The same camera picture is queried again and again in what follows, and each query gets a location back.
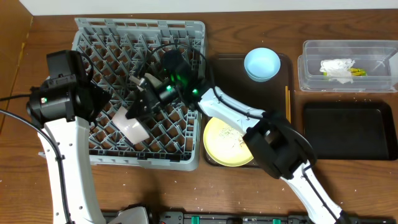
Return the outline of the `white cup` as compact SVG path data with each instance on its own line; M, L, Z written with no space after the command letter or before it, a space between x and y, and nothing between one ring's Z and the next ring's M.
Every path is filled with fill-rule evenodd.
M149 82L154 86L154 87L158 87L162 84L162 82L157 79L155 76L151 75L150 73L145 73L144 77L147 78L149 80ZM129 80L132 81L133 83L135 83L137 85L137 88L139 91L143 91L143 86L144 86L144 79L141 78L137 78L135 76L130 76Z

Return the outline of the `white napkin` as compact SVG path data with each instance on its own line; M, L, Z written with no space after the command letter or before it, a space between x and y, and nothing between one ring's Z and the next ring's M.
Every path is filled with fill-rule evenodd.
M338 58L331 60L322 60L320 62L320 71L330 79L330 81L338 81L341 84L352 83L352 74L350 69L355 61L350 58Z

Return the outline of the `yellow green snack wrapper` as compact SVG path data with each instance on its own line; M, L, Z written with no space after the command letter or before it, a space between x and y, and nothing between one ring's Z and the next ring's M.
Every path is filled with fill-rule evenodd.
M321 68L324 76L331 77L365 77L367 72L362 68Z

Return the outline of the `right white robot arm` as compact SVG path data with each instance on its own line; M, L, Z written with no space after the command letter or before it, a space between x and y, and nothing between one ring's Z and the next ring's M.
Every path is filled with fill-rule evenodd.
M243 141L259 167L285 181L303 203L313 223L349 223L343 209L326 193L312 171L317 157L311 144L287 119L275 112L250 108L225 95L215 85L213 69L204 76L195 73L179 50L169 50L160 60L165 79L155 86L145 77L153 52L133 71L143 89L128 109L126 118L141 118L158 112L175 99L209 117L218 118L243 135Z

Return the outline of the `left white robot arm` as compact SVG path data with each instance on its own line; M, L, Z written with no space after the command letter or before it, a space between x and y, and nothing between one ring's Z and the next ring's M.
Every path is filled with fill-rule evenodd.
M54 223L105 223L89 156L90 125L110 100L86 70L87 54L62 50L47 55L49 77L32 88L26 109L44 149Z

